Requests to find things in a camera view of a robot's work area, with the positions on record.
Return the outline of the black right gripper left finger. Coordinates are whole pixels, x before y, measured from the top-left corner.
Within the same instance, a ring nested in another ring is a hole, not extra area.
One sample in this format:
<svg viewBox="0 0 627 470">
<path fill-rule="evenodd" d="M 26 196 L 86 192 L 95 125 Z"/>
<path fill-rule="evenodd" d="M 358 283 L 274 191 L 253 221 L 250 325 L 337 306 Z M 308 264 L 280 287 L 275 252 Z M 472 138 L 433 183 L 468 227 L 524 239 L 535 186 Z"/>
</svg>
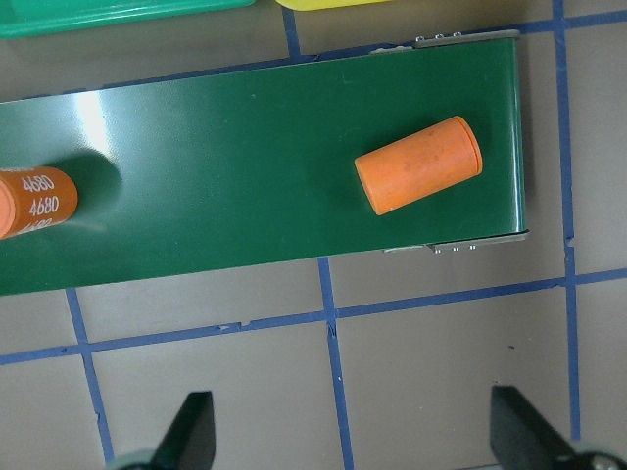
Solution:
<svg viewBox="0 0 627 470">
<path fill-rule="evenodd" d="M 151 458 L 152 469 L 211 469 L 217 451 L 213 394 L 190 393 Z"/>
</svg>

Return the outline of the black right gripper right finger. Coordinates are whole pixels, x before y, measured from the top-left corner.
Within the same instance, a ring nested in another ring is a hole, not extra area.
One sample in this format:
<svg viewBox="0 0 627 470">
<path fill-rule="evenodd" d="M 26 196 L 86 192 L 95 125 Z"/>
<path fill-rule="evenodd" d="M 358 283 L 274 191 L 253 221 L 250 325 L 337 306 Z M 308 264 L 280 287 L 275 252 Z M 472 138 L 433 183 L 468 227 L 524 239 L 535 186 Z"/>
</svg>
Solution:
<svg viewBox="0 0 627 470">
<path fill-rule="evenodd" d="M 490 448 L 503 469 L 565 469 L 575 450 L 514 386 L 493 386 Z"/>
</svg>

